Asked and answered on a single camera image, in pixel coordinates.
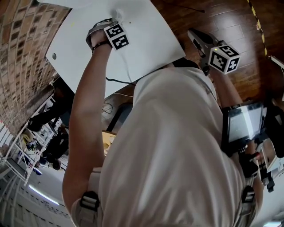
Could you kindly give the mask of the white partition desk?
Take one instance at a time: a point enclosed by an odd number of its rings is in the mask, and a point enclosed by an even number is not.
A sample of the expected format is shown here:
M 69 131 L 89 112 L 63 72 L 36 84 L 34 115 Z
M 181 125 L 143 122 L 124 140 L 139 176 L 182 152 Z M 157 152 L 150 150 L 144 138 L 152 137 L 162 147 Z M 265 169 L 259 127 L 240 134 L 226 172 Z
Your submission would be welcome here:
M 277 65 L 279 65 L 281 68 L 284 69 L 284 63 L 282 61 L 280 61 L 278 58 L 276 58 L 275 56 L 269 56 L 268 57 L 270 60 L 272 60 L 274 63 L 276 63 Z

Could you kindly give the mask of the person's left hand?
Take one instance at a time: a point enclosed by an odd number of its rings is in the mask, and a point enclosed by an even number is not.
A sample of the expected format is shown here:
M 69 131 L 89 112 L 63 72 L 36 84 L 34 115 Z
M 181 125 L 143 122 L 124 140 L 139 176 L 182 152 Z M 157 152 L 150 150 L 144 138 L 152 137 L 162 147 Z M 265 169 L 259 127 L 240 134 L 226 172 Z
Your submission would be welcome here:
M 97 30 L 91 34 L 91 44 L 95 47 L 98 43 L 108 41 L 104 30 Z

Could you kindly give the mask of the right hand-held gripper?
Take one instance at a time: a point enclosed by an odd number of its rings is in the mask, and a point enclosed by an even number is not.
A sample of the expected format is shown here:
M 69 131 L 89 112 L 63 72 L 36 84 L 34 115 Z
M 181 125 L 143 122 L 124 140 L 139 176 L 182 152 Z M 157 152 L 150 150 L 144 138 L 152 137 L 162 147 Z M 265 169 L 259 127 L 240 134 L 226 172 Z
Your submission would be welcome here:
M 237 69 L 241 56 L 225 41 L 194 28 L 189 28 L 187 35 L 201 56 L 199 66 L 205 75 L 209 75 L 210 67 L 222 74 L 228 74 Z

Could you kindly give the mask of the white shelf rack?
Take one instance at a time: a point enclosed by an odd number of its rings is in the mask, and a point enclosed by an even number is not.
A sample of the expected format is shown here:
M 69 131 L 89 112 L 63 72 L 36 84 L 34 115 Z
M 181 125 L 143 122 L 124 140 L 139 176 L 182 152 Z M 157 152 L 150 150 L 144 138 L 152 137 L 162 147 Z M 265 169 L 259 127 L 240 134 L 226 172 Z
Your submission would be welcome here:
M 57 134 L 62 121 L 59 117 L 44 124 L 38 132 L 28 128 L 27 121 L 21 128 L 4 156 L 4 164 L 19 177 L 24 185 L 33 172 L 40 172 L 36 164 L 50 140 Z

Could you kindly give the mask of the black office chair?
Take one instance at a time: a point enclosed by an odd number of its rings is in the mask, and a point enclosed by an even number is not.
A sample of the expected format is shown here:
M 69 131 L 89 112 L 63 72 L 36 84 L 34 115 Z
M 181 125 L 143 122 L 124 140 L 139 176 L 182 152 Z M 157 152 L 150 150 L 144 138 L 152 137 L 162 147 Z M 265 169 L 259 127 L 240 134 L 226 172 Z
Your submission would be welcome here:
M 27 128 L 31 131 L 38 132 L 42 126 L 49 123 L 54 118 L 60 118 L 64 114 L 69 114 L 64 117 L 62 122 L 67 127 L 69 126 L 74 92 L 63 80 L 57 80 L 55 83 L 54 100 L 55 103 L 46 111 L 41 112 L 34 117 L 31 117 Z

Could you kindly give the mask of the yellow black hazard tape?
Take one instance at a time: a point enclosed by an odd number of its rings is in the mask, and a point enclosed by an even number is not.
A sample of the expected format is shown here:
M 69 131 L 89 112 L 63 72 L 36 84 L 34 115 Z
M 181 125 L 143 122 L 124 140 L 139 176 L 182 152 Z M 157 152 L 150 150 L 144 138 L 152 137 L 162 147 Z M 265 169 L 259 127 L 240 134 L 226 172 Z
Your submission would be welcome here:
M 268 51 L 267 51 L 267 46 L 266 46 L 266 43 L 265 43 L 265 36 L 264 36 L 264 32 L 263 32 L 263 29 L 261 27 L 261 23 L 259 21 L 259 18 L 256 14 L 256 11 L 255 11 L 255 8 L 253 7 L 253 4 L 251 2 L 251 0 L 246 0 L 252 10 L 252 13 L 256 19 L 256 27 L 257 27 L 257 30 L 260 32 L 261 34 L 261 39 L 262 39 L 262 43 L 263 43 L 263 46 L 264 46 L 264 55 L 266 58 L 268 58 Z

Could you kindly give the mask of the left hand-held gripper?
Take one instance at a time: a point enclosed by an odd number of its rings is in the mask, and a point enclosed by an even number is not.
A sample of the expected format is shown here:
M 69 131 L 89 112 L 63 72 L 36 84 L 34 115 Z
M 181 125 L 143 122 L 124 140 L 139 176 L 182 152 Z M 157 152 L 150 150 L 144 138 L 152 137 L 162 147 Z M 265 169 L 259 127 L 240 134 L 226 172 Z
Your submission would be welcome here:
M 104 30 L 108 38 L 107 42 L 114 48 L 115 51 L 118 51 L 130 44 L 122 24 L 118 23 L 116 18 L 109 18 L 97 22 L 92 29 L 88 31 L 86 43 L 92 51 L 95 48 L 92 47 L 91 44 L 91 34 L 97 30 Z

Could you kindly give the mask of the white rectangular table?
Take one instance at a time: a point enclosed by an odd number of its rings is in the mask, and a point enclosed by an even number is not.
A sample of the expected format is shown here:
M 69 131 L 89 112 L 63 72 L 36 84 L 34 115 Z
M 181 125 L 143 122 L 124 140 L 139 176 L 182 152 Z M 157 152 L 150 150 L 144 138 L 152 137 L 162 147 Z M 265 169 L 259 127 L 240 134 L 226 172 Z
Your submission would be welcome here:
M 111 51 L 106 68 L 106 96 L 185 56 L 176 36 L 150 0 L 96 0 L 84 8 L 71 8 L 46 53 L 72 91 L 77 90 L 91 58 L 86 43 L 88 31 L 97 22 L 112 18 L 110 11 L 115 8 L 126 13 L 122 26 L 130 44 Z

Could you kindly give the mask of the person's left forearm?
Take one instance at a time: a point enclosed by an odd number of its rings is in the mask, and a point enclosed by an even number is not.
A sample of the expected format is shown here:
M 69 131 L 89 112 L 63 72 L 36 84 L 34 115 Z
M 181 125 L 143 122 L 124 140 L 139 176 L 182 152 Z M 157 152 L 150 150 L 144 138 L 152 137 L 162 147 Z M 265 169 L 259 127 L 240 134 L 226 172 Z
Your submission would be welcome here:
M 102 130 L 101 114 L 110 53 L 108 44 L 97 47 L 83 72 L 73 100 L 70 134 L 86 133 L 88 128 Z

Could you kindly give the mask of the black chest monitor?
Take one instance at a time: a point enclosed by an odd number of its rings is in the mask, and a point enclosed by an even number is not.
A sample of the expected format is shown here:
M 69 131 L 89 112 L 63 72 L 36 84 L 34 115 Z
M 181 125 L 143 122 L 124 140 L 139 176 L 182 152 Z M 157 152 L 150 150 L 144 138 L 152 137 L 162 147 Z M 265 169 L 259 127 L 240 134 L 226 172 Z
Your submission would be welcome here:
M 263 117 L 262 102 L 244 102 L 223 108 L 221 150 L 229 157 L 243 152 L 259 133 Z

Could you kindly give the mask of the white tissue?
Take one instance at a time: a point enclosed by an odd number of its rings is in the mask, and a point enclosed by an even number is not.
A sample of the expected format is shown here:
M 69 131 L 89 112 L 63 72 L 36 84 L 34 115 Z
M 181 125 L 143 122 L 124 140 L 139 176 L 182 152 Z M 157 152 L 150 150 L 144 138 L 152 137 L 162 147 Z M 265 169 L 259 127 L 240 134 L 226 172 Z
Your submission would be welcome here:
M 124 10 L 120 8 L 111 9 L 110 14 L 118 23 L 126 22 L 127 16 Z

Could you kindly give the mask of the person's right forearm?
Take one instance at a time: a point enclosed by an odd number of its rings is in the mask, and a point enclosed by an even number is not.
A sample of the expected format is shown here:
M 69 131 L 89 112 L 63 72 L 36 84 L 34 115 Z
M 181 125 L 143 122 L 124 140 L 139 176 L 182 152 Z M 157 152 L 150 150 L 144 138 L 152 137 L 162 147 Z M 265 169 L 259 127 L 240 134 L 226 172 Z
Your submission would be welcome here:
M 222 108 L 239 105 L 243 102 L 227 75 L 210 68 L 210 76 L 213 79 Z

